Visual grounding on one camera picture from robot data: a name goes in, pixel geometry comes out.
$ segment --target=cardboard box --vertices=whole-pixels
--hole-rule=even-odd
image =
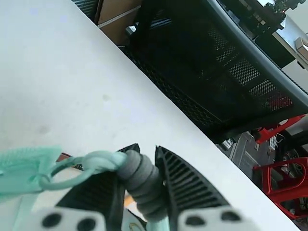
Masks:
[[[141,5],[141,0],[104,0],[98,24]]]
[[[133,24],[138,10],[135,10],[114,22],[105,25],[101,30],[118,46],[124,46],[128,43],[128,37],[125,29]]]

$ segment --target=mesh chair back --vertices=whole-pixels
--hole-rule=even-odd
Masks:
[[[144,0],[125,53],[214,141],[308,112],[308,95],[215,0]]]

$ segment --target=mounting hole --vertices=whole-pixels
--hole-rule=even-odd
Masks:
[[[86,218],[81,220],[77,225],[78,231],[92,231],[94,230],[96,221],[92,218]]]
[[[190,226],[202,226],[205,225],[205,221],[199,216],[190,216],[186,219],[186,225]]]
[[[49,214],[42,221],[42,226],[45,227],[45,228],[54,227],[54,226],[56,226],[60,223],[61,218],[62,218],[62,216],[59,213]]]
[[[240,216],[232,211],[223,212],[221,214],[221,219],[224,221],[240,221],[241,220]]]

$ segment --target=mint green face mask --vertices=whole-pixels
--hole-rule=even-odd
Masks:
[[[13,228],[11,224],[7,225],[11,226],[9,230],[19,230],[20,221],[29,214],[42,191],[40,176],[47,174],[60,154],[60,148],[21,148],[0,152],[0,203],[20,198],[17,200],[19,204],[11,206],[10,214],[7,214],[8,218],[14,217]],[[4,227],[8,223],[4,217],[0,221]]]

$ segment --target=table surface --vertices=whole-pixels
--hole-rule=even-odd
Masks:
[[[0,30],[1,150],[161,145],[262,230],[298,230],[70,0],[2,0]]]
[[[267,3],[274,4],[274,0],[257,0],[262,6]],[[303,67],[308,70],[308,60],[297,52],[295,40],[299,37],[308,39],[307,35],[297,26],[297,24],[287,15],[286,19],[281,23],[283,29],[278,29],[273,33],[273,36],[289,51],[289,53],[298,60]]]

